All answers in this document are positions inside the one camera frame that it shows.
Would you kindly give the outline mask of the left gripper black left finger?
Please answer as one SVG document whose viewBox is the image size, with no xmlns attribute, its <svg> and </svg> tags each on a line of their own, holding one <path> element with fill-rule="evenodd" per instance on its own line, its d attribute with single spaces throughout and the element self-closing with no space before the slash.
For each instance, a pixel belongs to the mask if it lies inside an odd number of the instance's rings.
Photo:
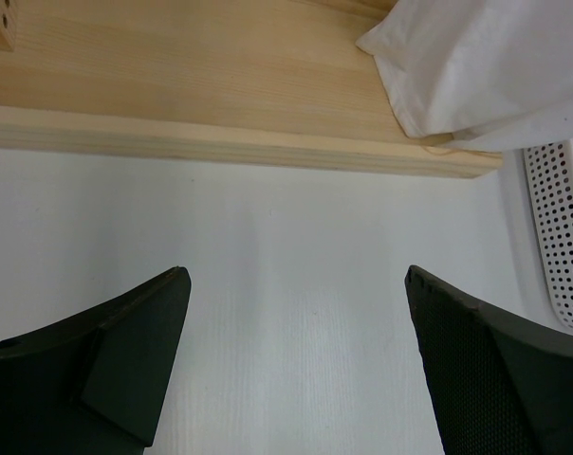
<svg viewBox="0 0 573 455">
<path fill-rule="evenodd" d="M 192 282 L 171 268 L 0 341 L 0 454 L 141 454 L 153 445 Z"/>
</svg>

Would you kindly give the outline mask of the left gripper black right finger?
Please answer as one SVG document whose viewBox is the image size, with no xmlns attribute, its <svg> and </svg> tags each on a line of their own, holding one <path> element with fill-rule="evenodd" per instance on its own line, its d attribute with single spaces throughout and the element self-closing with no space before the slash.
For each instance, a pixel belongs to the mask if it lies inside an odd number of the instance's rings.
<svg viewBox="0 0 573 455">
<path fill-rule="evenodd" d="M 573 454 L 573 336 L 412 265 L 405 277 L 447 454 Z"/>
</svg>

